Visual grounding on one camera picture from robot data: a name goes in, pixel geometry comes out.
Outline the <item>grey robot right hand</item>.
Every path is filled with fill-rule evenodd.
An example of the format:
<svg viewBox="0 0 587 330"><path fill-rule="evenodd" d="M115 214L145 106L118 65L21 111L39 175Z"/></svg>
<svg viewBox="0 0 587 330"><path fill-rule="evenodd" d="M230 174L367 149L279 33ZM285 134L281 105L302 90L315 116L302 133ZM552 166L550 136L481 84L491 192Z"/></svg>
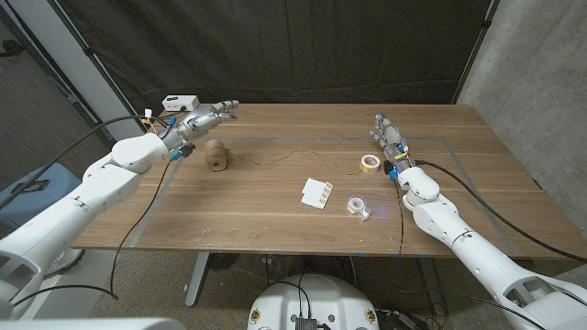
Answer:
<svg viewBox="0 0 587 330"><path fill-rule="evenodd" d="M403 171L414 167L410 160L409 147L399 129L386 115L379 113L374 118L375 129L370 134L382 147L386 158L383 163L384 172L396 181Z"/></svg>

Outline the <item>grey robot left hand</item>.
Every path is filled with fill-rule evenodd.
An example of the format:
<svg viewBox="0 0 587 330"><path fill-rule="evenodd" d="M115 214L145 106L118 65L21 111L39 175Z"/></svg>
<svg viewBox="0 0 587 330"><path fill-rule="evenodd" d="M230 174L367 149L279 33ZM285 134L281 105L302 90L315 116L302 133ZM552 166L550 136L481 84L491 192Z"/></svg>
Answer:
<svg viewBox="0 0 587 330"><path fill-rule="evenodd" d="M161 140L172 154L171 159L187 158L195 149L193 141L227 121L236 120L239 101L222 101L201 105L196 95L168 95L161 102L168 113L184 114L162 132Z"/></svg>

